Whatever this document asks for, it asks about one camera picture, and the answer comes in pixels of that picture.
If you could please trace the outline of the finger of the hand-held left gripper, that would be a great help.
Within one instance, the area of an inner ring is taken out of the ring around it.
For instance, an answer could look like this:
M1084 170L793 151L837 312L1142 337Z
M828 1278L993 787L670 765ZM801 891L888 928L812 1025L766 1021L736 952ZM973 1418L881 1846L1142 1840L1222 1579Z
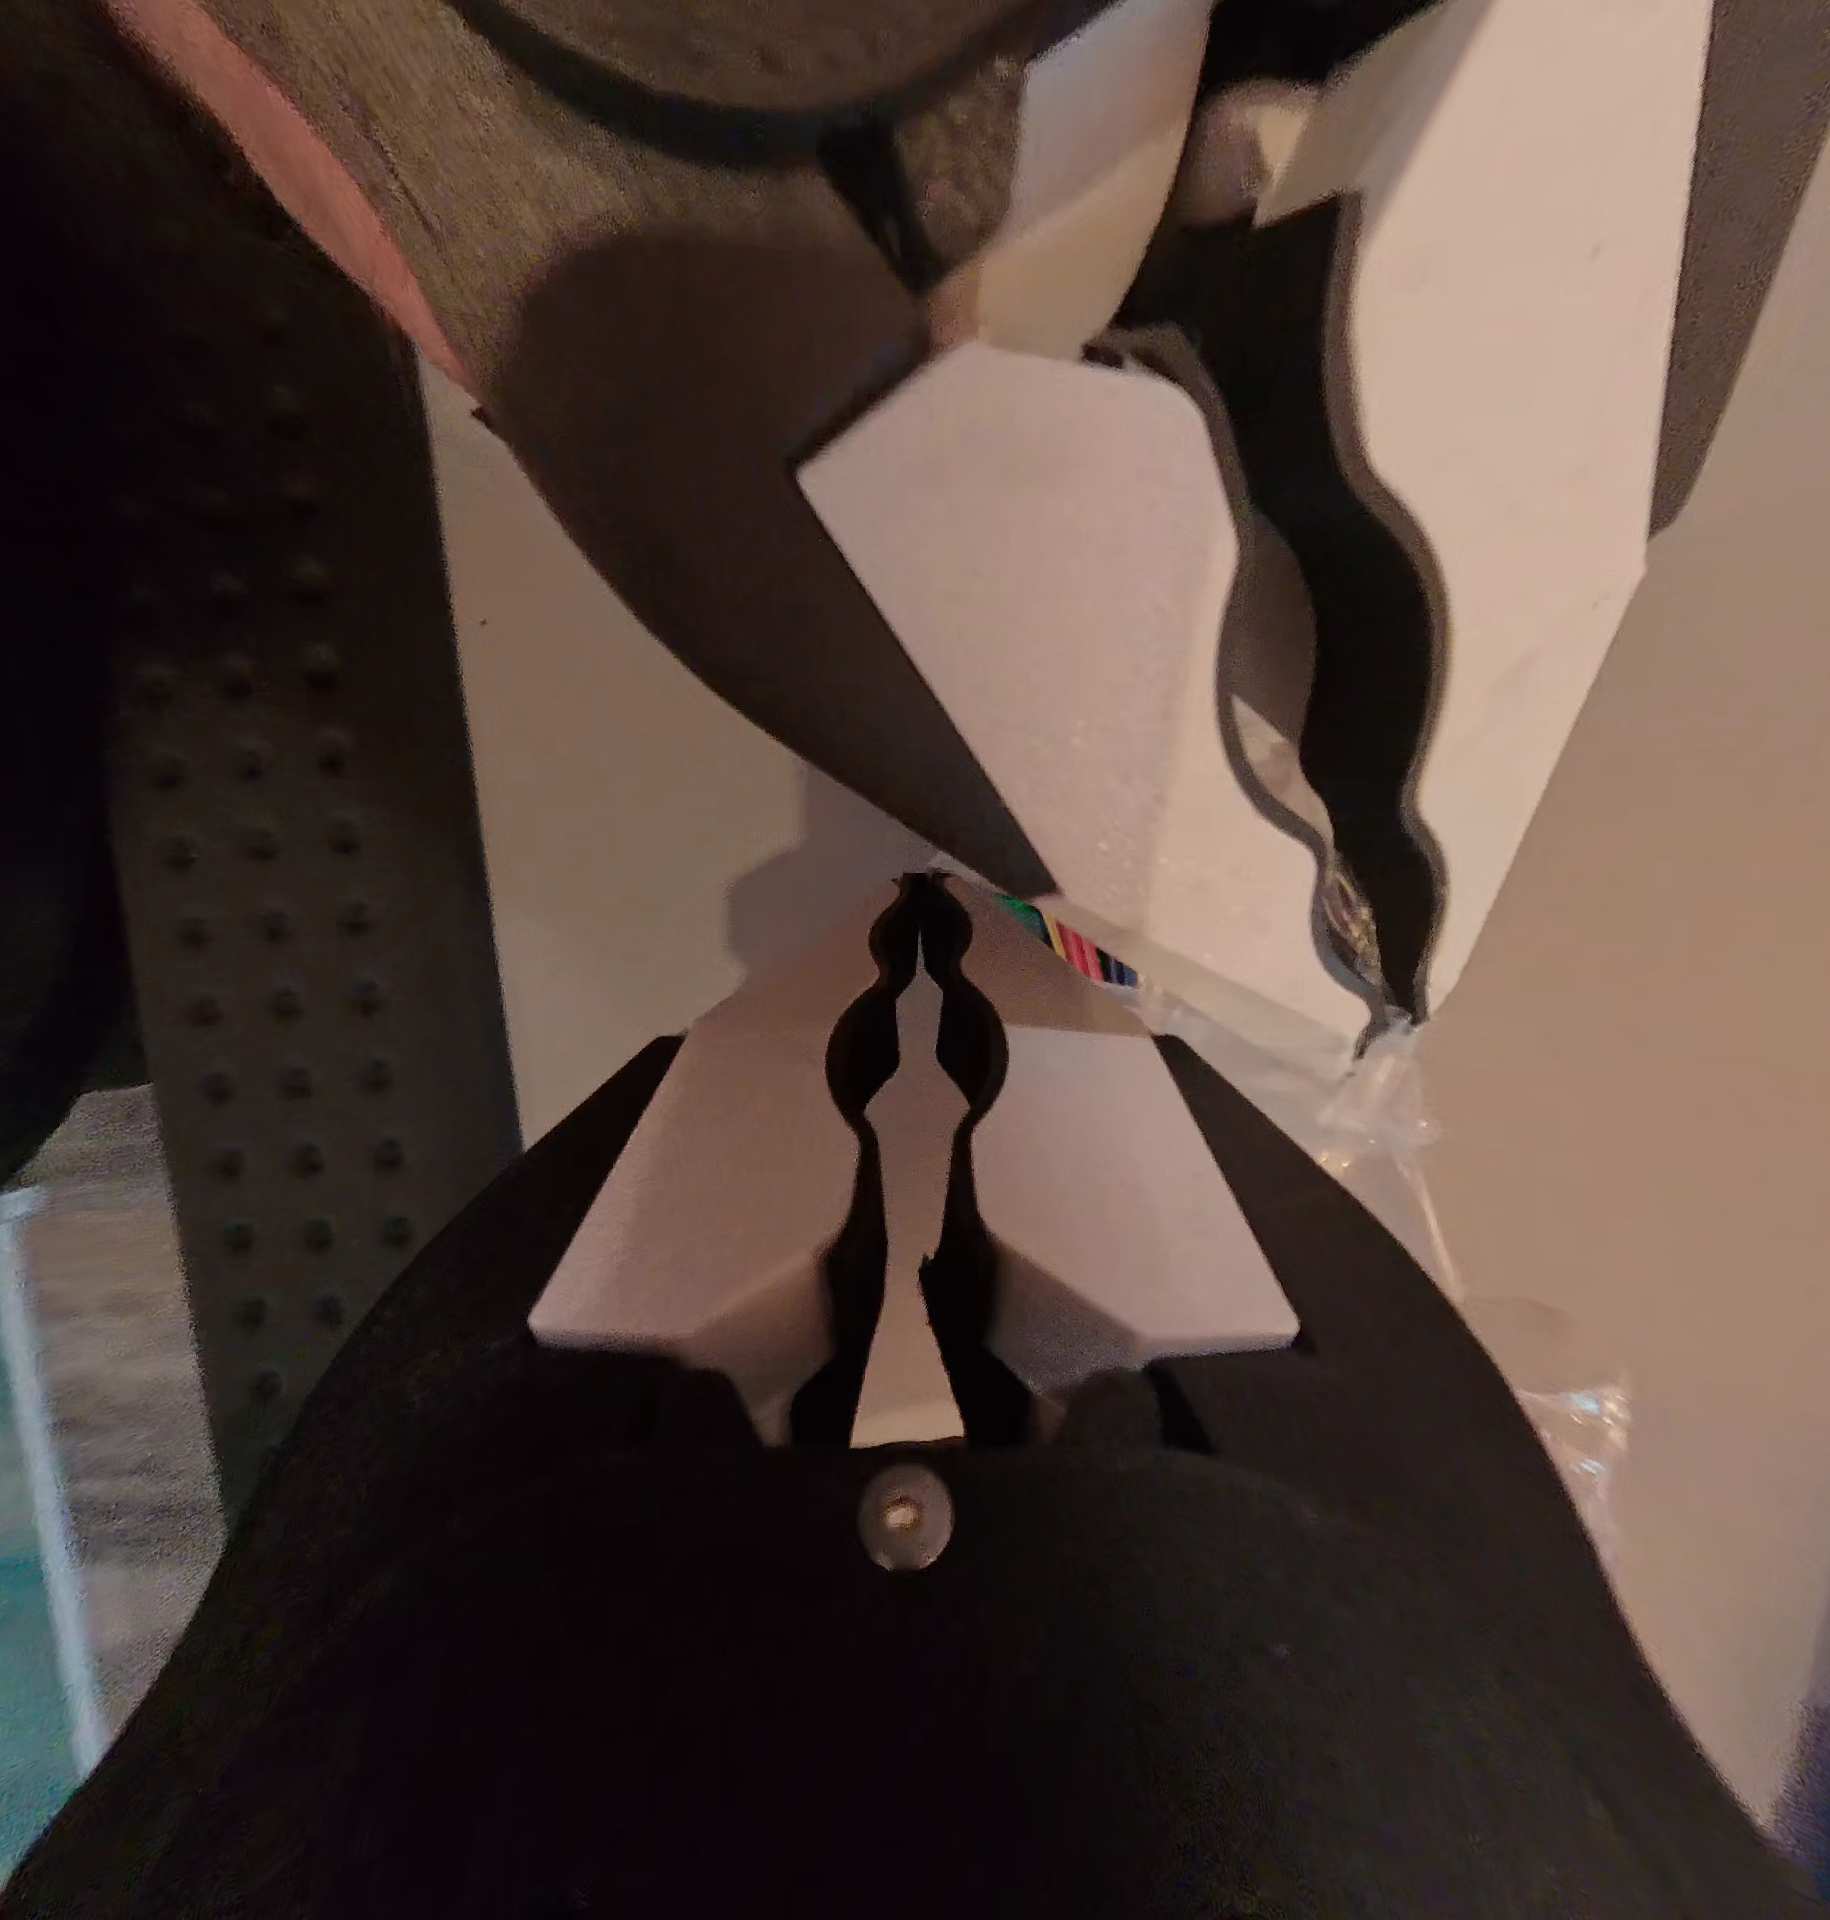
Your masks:
M1215 10L1131 328L1312 621L1289 734L1383 998L1441 1009L1649 569L1713 4L1420 4L1322 79Z
M1107 4L1038 55L1017 200L931 307L952 343L800 472L993 780L976 746L1009 693L1240 689L1289 729L1310 687L1308 601L1258 530L1213 383L1175 328L1122 320L1166 226L1217 6ZM1408 10L1261 6L1262 68L1312 79ZM1083 973L1036 911L1054 886L1050 870L1007 908Z

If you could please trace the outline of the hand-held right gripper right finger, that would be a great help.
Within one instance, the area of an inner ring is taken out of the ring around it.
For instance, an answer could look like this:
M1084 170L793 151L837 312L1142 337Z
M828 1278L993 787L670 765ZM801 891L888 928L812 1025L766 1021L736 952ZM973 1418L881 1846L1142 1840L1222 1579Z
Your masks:
M1291 1349L1300 1320L1149 1026L999 899L929 876L936 1061L964 1101L929 1323L972 1444L1111 1374Z

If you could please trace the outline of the person's left hand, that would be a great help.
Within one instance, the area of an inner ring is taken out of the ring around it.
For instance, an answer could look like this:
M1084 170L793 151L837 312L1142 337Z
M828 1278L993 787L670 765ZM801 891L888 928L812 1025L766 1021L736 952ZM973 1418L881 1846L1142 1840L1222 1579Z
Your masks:
M182 95L209 112L254 174L320 248L451 381L481 396L414 269L355 176L304 112L197 1L109 1L103 13Z

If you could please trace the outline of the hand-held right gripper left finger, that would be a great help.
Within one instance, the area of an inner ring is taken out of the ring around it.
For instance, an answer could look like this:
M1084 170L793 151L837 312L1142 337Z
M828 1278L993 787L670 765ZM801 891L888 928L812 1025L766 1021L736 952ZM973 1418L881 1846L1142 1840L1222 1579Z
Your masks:
M530 1328L732 1380L769 1441L851 1444L885 1296L875 1095L922 878L875 891L679 1040Z

